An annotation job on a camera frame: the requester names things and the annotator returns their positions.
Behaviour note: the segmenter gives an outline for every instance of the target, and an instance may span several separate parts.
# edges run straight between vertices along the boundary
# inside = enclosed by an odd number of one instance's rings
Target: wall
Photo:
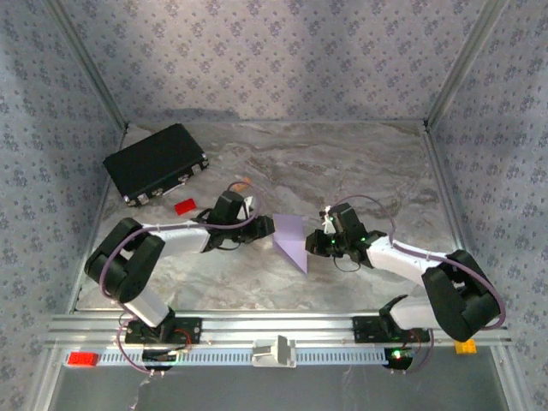
[[[481,264],[548,409],[548,3],[511,0],[434,131]]]
[[[39,1],[0,2],[0,409],[68,304],[120,133]]]
[[[132,122],[424,118],[483,0],[73,0]]]

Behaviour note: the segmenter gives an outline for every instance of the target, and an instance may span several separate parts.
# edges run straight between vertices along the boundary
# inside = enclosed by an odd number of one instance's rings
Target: marble surface
[[[150,127],[149,131],[161,129]],[[432,251],[453,249],[420,124],[215,123],[188,124],[207,152],[209,169],[185,187],[136,209],[111,185],[96,234],[98,245],[123,217],[140,223],[174,223],[213,206],[234,180],[252,179],[262,213],[305,217],[307,234],[320,228],[318,212],[350,194],[368,194],[385,205],[397,224],[396,239]],[[149,132],[131,127],[124,145]],[[199,210],[178,217],[173,205],[195,199]],[[387,231],[383,213],[365,200],[351,201],[368,229]],[[341,268],[354,268],[343,260]],[[181,253],[161,259],[153,288],[175,309],[298,309],[348,311],[378,308],[400,294],[423,290],[386,271],[341,272],[331,259],[308,257],[305,276],[266,238],[232,252]],[[83,277],[77,308],[113,308],[98,285]]]

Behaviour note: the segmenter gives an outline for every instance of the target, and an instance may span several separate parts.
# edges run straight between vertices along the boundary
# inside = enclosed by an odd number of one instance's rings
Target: purple paper
[[[272,244],[278,250],[282,250],[292,263],[307,274],[307,250],[305,249],[306,239],[302,217],[291,214],[274,214],[272,219],[276,230],[272,236]]]

